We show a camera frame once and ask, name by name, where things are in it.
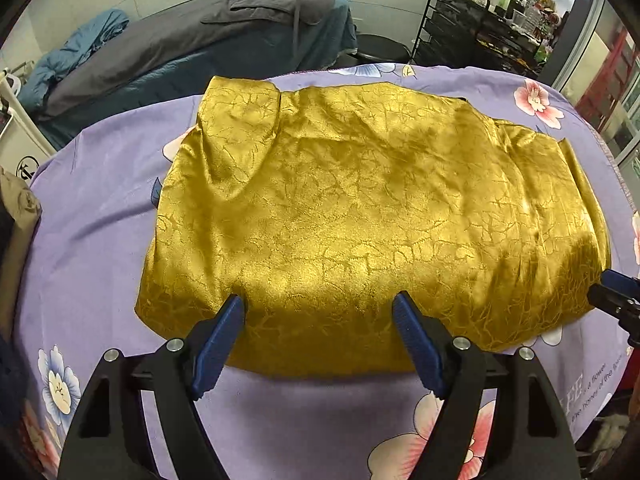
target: blue gripper pad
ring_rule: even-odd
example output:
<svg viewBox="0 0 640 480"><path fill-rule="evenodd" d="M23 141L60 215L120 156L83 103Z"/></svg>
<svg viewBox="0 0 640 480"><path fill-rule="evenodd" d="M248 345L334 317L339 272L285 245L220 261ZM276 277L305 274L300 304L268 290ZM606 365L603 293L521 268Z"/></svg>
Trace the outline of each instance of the blue gripper pad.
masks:
<svg viewBox="0 0 640 480"><path fill-rule="evenodd" d="M438 398L444 399L448 387L442 377L442 359L420 323L418 316L422 314L412 305L412 300L401 292L393 300L391 315L422 385L432 390Z"/></svg>
<svg viewBox="0 0 640 480"><path fill-rule="evenodd" d="M242 299L239 296L229 298L216 317L218 323L194 363L191 389L195 399L201 399L218 382L222 367L244 326Z"/></svg>
<svg viewBox="0 0 640 480"><path fill-rule="evenodd" d="M615 290L623 296L635 298L640 301L640 298L638 298L638 295L640 295L640 286L638 285L638 282L624 274L620 274L615 270L606 269L600 275L600 282L602 285L610 288L611 290Z"/></svg>

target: yellow garment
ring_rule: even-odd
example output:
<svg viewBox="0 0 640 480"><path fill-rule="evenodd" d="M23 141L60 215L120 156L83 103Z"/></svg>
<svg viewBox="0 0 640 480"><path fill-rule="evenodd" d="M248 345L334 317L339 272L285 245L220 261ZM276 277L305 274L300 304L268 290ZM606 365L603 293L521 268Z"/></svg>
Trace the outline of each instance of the yellow garment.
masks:
<svg viewBox="0 0 640 480"><path fill-rule="evenodd" d="M216 77L164 181L136 312L185 336L234 292L233 366L406 371L400 290L497 351L588 311L609 257L565 141L390 83Z"/></svg>

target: black rack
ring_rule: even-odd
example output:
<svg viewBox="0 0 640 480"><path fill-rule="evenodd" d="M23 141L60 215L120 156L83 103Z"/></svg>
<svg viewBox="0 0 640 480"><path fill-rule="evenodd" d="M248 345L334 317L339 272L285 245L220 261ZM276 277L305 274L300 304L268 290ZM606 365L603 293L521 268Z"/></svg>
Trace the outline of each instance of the black rack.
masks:
<svg viewBox="0 0 640 480"><path fill-rule="evenodd" d="M533 44L503 18L473 0L428 0L415 38L412 60L420 66L477 66L538 78L542 68ZM426 32L428 40L421 38Z"/></svg>

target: folded cloth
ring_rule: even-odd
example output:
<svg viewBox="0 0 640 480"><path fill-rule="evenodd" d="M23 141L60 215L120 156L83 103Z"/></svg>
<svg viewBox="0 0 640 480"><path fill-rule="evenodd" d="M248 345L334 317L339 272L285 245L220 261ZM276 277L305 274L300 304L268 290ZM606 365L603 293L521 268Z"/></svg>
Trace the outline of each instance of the folded cloth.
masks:
<svg viewBox="0 0 640 480"><path fill-rule="evenodd" d="M9 341L22 268L40 218L40 202L25 181L0 167L0 204L13 219L4 253L0 254L0 335Z"/></svg>
<svg viewBox="0 0 640 480"><path fill-rule="evenodd" d="M335 0L300 0L300 21L316 25L334 8ZM236 23L250 20L293 23L296 0L224 0L202 23Z"/></svg>
<svg viewBox="0 0 640 480"><path fill-rule="evenodd" d="M121 10L105 10L79 27L62 48L42 56L18 96L24 109L30 114L42 110L53 85L82 65L128 24L129 18Z"/></svg>
<svg viewBox="0 0 640 480"><path fill-rule="evenodd" d="M185 336L234 292L247 313L233 366L400 372L399 291L500 351L587 312L609 265L565 140L390 83L216 77L164 180L136 313Z"/></svg>

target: blue flower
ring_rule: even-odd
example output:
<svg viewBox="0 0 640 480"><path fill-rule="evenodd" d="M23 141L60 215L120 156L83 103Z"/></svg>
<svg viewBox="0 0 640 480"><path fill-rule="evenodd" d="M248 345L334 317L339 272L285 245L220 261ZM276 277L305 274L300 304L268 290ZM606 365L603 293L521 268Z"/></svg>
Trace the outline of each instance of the blue flower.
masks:
<svg viewBox="0 0 640 480"><path fill-rule="evenodd" d="M396 69L395 63L375 63L372 65L358 65L347 68L335 68L328 70L334 74L357 75L364 77L382 77L382 73L393 72Z"/></svg>
<svg viewBox="0 0 640 480"><path fill-rule="evenodd" d="M57 346L49 352L38 352L38 370L44 383L42 399L53 422L62 425L65 434L80 403L80 383L70 367L65 368Z"/></svg>

